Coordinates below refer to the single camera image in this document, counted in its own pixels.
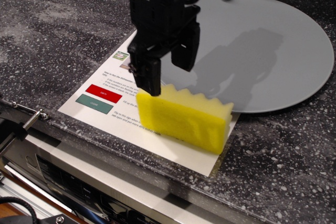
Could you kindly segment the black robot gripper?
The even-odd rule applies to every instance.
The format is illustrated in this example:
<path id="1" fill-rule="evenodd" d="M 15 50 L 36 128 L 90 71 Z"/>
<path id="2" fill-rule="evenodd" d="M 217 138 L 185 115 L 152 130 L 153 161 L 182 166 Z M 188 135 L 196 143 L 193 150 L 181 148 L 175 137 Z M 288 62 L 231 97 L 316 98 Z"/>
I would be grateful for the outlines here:
<path id="1" fill-rule="evenodd" d="M 171 53 L 172 64 L 190 72 L 194 67 L 200 25 L 198 0 L 130 0 L 137 33 L 128 47 L 129 71 L 138 88 L 153 97 L 161 94 L 161 60 Z"/>

